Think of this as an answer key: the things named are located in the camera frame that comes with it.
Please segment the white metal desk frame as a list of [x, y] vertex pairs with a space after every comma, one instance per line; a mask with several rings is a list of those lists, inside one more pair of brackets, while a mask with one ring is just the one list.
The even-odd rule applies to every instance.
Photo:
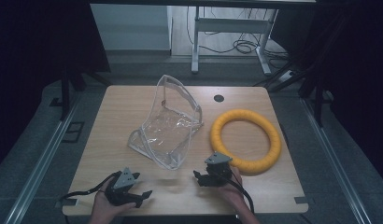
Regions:
[[200, 16], [200, 8], [195, 9], [194, 16], [194, 42], [191, 52], [191, 71], [196, 74], [199, 71], [199, 34], [202, 32], [239, 33], [261, 35], [258, 47], [255, 49], [259, 58], [262, 71], [265, 75], [272, 74], [268, 60], [264, 54], [266, 44], [271, 34], [277, 15], [276, 9], [268, 10], [266, 20], [252, 19], [214, 19]]

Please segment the grey metal floor rail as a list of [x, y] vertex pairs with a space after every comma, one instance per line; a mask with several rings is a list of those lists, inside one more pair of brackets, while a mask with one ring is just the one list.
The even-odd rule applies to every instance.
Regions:
[[371, 218], [367, 214], [360, 195], [348, 178], [348, 175], [340, 160], [338, 159], [326, 132], [316, 121], [312, 106], [306, 99], [301, 99], [300, 103], [304, 108], [313, 131], [319, 140], [319, 144], [327, 157], [328, 163], [330, 163], [330, 166], [333, 169], [333, 173], [337, 179], [337, 182], [343, 191], [357, 222], [359, 224], [373, 224]]
[[72, 98], [68, 114], [62, 120], [57, 122], [53, 133], [50, 135], [50, 140], [40, 154], [40, 157], [37, 160], [34, 169], [28, 176], [17, 200], [9, 210], [4, 224], [21, 224], [43, 177], [50, 167], [54, 155], [62, 142], [64, 134], [76, 113], [81, 96], [81, 93], [77, 93]]

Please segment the white power strip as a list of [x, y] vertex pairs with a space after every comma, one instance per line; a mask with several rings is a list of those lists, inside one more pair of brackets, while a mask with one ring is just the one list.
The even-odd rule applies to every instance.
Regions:
[[291, 71], [291, 70], [288, 70], [287, 72], [285, 72], [278, 80], [280, 82], [285, 82], [287, 81], [288, 79], [290, 79], [291, 77], [294, 76], [294, 72]]

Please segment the clear plastic zipper bag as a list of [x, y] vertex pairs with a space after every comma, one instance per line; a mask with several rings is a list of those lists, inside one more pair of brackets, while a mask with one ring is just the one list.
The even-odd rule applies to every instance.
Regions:
[[130, 134], [127, 145], [159, 166], [177, 170], [203, 125], [202, 107], [179, 80], [163, 75], [148, 117]]

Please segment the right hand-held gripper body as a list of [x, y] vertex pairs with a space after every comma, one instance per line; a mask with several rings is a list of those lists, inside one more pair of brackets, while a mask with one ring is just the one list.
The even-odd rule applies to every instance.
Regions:
[[231, 157], [220, 152], [214, 152], [205, 160], [207, 179], [211, 181], [211, 187], [222, 187], [231, 180], [232, 170], [229, 162], [232, 160]]

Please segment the black metal stand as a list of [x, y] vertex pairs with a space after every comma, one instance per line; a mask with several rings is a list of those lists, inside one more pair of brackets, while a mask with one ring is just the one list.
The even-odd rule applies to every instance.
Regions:
[[261, 86], [266, 88], [269, 92], [277, 92], [302, 79], [303, 83], [298, 90], [298, 95], [302, 99], [305, 99], [308, 98], [312, 93], [315, 94], [313, 99], [313, 119], [320, 127], [322, 127], [322, 106], [326, 102], [324, 99], [323, 88], [324, 74], [321, 71], [322, 64], [312, 63], [306, 69], [297, 72], [286, 81], [273, 86], [273, 84], [279, 81], [279, 79], [285, 75], [285, 72], [290, 70], [292, 67], [294, 67], [294, 62], [287, 62], [277, 71], [275, 71], [274, 74], [254, 84], [254, 87]]
[[87, 71], [82, 72], [76, 68], [66, 67], [61, 72], [61, 97], [54, 98], [50, 106], [59, 106], [62, 109], [62, 114], [60, 120], [65, 120], [65, 118], [70, 114], [71, 109], [71, 98], [70, 98], [70, 88], [73, 88], [74, 91], [80, 92], [85, 91], [87, 84], [83, 76], [90, 77], [95, 81], [103, 84], [108, 87], [111, 85], [111, 82], [99, 75], [97, 72]]

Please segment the dark curtain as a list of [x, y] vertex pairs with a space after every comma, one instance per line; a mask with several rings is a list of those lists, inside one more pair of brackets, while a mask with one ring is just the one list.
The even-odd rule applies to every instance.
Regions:
[[0, 0], [0, 164], [47, 85], [109, 70], [91, 0]]
[[383, 180], [383, 0], [283, 7], [273, 38], [307, 71], [302, 93], [332, 94], [334, 116]]

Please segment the person's left hand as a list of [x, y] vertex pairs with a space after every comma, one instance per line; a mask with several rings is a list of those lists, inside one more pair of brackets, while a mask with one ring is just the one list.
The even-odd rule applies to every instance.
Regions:
[[125, 214], [127, 211], [133, 209], [133, 207], [127, 203], [115, 206], [108, 201], [105, 191], [109, 182], [110, 180], [106, 181], [95, 194], [91, 216], [118, 217], [119, 215]]

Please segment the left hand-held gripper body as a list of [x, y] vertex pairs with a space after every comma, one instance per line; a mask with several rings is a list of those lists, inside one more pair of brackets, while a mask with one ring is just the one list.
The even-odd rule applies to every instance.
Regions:
[[135, 184], [139, 176], [140, 173], [132, 173], [128, 167], [122, 172], [117, 172], [105, 191], [108, 201], [115, 206], [140, 202], [140, 200], [135, 200], [129, 196], [129, 189]]

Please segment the person's right hand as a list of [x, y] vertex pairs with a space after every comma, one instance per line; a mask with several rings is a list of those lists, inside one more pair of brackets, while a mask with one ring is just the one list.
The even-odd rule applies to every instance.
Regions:
[[[233, 172], [231, 180], [234, 181], [238, 186], [241, 186], [242, 177], [239, 173], [239, 170], [236, 167], [231, 167], [231, 170]], [[244, 199], [244, 195], [233, 185], [226, 184], [222, 187], [218, 187], [217, 192], [220, 197], [235, 211], [238, 211], [241, 208], [248, 208]]]

